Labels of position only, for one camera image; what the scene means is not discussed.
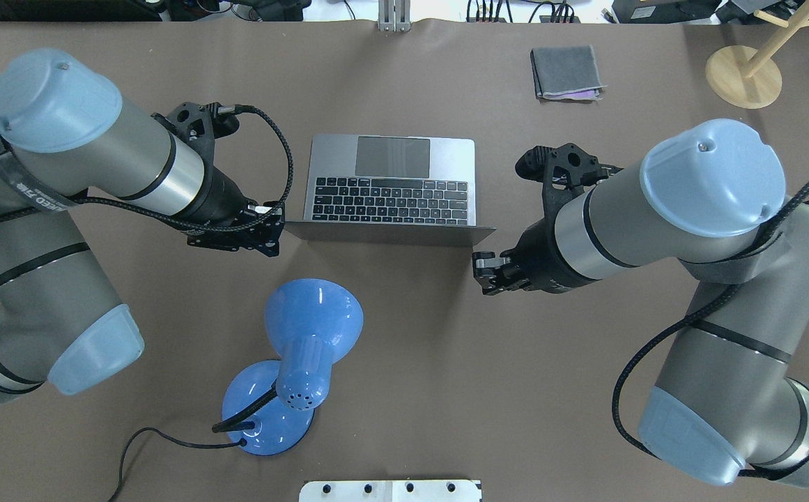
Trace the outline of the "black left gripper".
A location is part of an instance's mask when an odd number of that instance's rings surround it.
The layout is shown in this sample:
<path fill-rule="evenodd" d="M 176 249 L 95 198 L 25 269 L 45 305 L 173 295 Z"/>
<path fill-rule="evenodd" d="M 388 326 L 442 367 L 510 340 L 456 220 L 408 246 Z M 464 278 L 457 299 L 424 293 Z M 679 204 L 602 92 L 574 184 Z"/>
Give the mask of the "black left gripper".
<path fill-rule="evenodd" d="M 204 170 L 195 197 L 195 223 L 205 227 L 248 225 L 258 216 L 234 181 L 214 166 Z"/>

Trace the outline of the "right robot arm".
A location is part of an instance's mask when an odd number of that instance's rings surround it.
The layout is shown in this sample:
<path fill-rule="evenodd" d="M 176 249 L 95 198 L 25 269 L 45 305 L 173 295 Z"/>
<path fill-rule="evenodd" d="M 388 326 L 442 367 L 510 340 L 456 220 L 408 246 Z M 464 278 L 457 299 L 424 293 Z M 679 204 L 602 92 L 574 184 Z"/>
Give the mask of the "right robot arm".
<path fill-rule="evenodd" d="M 544 216 L 516 247 L 472 255 L 481 292 L 563 294 L 677 259 L 698 288 L 619 375 L 615 429 L 701 482 L 809 488 L 809 384 L 786 375 L 809 322 L 809 181 L 787 194 L 776 153 L 732 119 L 625 169 L 567 144 L 515 170 L 541 184 Z"/>

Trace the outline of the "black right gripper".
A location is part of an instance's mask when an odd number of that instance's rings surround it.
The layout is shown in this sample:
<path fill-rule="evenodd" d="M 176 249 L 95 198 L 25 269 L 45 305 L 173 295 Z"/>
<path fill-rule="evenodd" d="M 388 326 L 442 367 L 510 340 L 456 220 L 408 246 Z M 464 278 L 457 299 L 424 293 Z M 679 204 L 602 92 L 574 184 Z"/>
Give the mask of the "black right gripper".
<path fill-rule="evenodd" d="M 481 274 L 479 285 L 485 296 L 517 289 L 563 294 L 594 282 L 564 260 L 552 225 L 529 226 L 516 247 L 500 255 L 473 253 L 473 273 Z"/>

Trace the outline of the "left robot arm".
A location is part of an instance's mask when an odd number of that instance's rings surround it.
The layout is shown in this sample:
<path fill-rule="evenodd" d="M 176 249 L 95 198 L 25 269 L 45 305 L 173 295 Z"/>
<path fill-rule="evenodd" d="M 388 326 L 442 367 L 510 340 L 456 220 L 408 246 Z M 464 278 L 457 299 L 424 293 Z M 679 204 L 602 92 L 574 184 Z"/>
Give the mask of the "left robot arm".
<path fill-rule="evenodd" d="M 213 164 L 241 105 L 150 115 L 72 55 L 39 48 L 0 74 L 0 404 L 44 383 L 74 395 L 138 359 L 145 342 L 69 210 L 110 203 L 194 247 L 277 254 L 282 204 L 259 204 Z"/>

